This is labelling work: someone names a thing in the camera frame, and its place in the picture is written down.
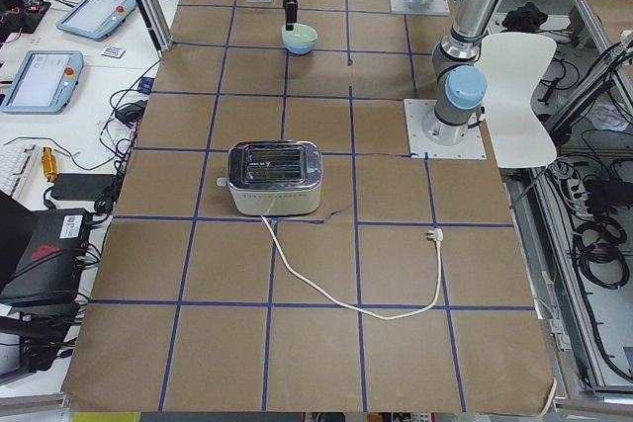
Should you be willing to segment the green bowl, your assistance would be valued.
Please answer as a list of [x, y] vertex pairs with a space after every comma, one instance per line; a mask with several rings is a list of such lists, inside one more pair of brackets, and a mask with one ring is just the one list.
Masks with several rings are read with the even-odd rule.
[[281, 32], [283, 44], [287, 48], [314, 47], [317, 43], [317, 31], [306, 24], [295, 23], [292, 30], [283, 27]]

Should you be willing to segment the blue bowl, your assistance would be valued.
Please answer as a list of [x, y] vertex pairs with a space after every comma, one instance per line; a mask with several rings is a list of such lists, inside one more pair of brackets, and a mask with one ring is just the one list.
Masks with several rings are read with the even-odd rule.
[[285, 49], [294, 55], [306, 55], [312, 52], [315, 47], [315, 42], [285, 42]]

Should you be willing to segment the cream toaster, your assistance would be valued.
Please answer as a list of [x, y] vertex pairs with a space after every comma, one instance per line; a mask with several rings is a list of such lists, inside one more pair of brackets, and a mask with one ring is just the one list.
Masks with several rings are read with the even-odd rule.
[[229, 189], [242, 214], [308, 214], [321, 200], [321, 154], [304, 140], [240, 142], [229, 151], [226, 174], [217, 185]]

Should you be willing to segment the small printed label card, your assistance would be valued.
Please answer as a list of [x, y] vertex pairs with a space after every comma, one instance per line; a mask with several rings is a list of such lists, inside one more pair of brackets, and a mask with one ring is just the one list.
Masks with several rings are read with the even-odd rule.
[[121, 58], [125, 52], [121, 47], [106, 46], [102, 51], [102, 55], [111, 58]]

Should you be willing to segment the teach pendant tablet far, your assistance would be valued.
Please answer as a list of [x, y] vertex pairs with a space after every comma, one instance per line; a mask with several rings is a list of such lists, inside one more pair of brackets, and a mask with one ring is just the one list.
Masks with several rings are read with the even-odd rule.
[[82, 0], [56, 22], [56, 27], [72, 35], [101, 41], [135, 8], [136, 0]]

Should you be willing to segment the teach pendant tablet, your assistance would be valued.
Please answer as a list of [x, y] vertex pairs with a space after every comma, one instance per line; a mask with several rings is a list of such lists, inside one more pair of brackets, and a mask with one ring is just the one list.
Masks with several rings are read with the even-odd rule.
[[82, 0], [56, 22], [56, 27], [72, 35], [101, 41], [135, 8], [136, 0]]
[[27, 52], [2, 103], [6, 114], [52, 115], [70, 102], [84, 66], [78, 50]]

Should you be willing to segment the white chair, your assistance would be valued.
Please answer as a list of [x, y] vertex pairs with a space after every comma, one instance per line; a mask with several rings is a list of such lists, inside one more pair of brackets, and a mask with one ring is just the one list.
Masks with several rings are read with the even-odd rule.
[[531, 106], [555, 50], [554, 40], [537, 34], [500, 33], [481, 42], [476, 67], [488, 82], [483, 107], [500, 168], [544, 167], [557, 156], [552, 138]]

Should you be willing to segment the teach pendant tablet near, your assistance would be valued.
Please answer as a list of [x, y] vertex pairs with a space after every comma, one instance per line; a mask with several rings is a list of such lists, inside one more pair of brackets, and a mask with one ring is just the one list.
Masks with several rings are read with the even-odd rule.
[[78, 50], [27, 52], [2, 103], [6, 114], [52, 115], [70, 102], [84, 66]]

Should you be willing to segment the black power adapter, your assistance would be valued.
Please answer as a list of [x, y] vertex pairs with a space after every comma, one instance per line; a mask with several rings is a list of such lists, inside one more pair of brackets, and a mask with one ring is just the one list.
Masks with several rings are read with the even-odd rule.
[[59, 174], [50, 196], [57, 201], [97, 201], [107, 196], [115, 183], [114, 174]]

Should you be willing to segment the yellow connector block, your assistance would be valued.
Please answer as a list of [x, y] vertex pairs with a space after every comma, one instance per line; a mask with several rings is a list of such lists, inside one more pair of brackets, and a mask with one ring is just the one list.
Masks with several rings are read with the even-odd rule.
[[43, 148], [42, 166], [43, 166], [43, 173], [44, 173], [45, 179], [49, 183], [53, 183], [58, 176], [58, 170], [57, 170], [56, 158], [50, 147]]

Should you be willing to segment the white keyboard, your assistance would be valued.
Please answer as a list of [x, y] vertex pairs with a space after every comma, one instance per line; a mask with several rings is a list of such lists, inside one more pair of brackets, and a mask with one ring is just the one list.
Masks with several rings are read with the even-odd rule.
[[19, 201], [41, 156], [42, 148], [34, 143], [2, 145], [1, 191]]

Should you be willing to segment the black computer box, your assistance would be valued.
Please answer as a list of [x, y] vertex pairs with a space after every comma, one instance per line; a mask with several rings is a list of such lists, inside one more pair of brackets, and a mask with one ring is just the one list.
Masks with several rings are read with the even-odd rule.
[[89, 211], [31, 211], [1, 195], [1, 302], [14, 307], [75, 300], [92, 224]]

